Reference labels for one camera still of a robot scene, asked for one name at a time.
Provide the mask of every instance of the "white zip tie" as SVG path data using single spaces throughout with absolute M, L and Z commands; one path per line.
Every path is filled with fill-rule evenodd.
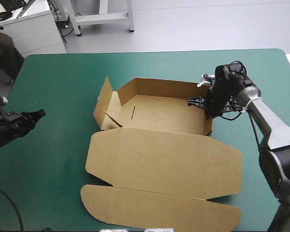
M 255 98 L 250 99 L 250 101 L 248 101 L 248 103 L 246 104 L 246 106 L 243 107 L 243 108 L 242 108 L 242 111 L 240 111 L 240 112 L 241 112 L 241 113 L 245 113 L 245 112 L 247 111 L 247 108 L 248 108 L 249 104 L 250 104 L 252 101 L 256 100 L 256 99 L 261 99 L 261 100 L 262 100 L 261 97 L 255 97 Z

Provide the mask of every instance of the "cardboard lid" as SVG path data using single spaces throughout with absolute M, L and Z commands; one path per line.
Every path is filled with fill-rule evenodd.
M 123 127 L 92 136 L 86 170 L 115 187 L 210 199 L 241 190 L 242 154 L 207 136 Z
M 102 130 L 124 126 L 209 135 L 212 119 L 188 106 L 188 98 L 196 96 L 196 83 L 135 78 L 116 92 L 106 78 L 94 117 Z
M 239 209 L 200 199 L 131 189 L 86 185 L 83 204 L 106 223 L 137 228 L 174 228 L 176 232 L 229 232 L 239 223 Z

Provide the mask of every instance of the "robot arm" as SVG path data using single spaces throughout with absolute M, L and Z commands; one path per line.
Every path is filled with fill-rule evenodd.
M 44 110 L 36 112 L 9 112 L 6 113 L 3 106 L 8 103 L 7 99 L 0 97 L 0 147 L 13 141 L 18 137 L 23 137 L 34 129 L 38 120 L 45 116 Z
M 215 75 L 204 74 L 202 83 L 210 86 L 207 95 L 190 98 L 189 105 L 203 108 L 213 117 L 247 110 L 262 132 L 260 167 L 281 203 L 268 231 L 290 232 L 290 127 L 262 101 L 261 91 L 240 61 L 216 67 Z

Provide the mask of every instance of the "drawer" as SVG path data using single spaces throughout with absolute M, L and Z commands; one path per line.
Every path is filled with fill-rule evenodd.
M 23 57 L 26 58 L 29 55 L 33 54 L 66 54 L 66 49 L 63 43 L 56 43 L 47 47 L 43 47 L 34 51 L 23 53 Z
M 44 31 L 24 38 L 13 40 L 15 47 L 20 53 L 33 51 L 49 45 L 62 43 L 57 29 Z
M 9 35 L 13 40 L 56 29 L 53 16 L 44 14 L 38 17 L 17 21 L 0 27 L 0 32 Z

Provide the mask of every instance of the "white cabinet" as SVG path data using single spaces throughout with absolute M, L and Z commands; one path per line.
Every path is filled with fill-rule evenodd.
M 0 4 L 0 12 L 5 11 Z M 46 0 L 36 0 L 30 8 L 17 18 L 21 9 L 0 22 L 0 32 L 9 35 L 17 50 L 24 56 L 32 54 L 66 53 Z

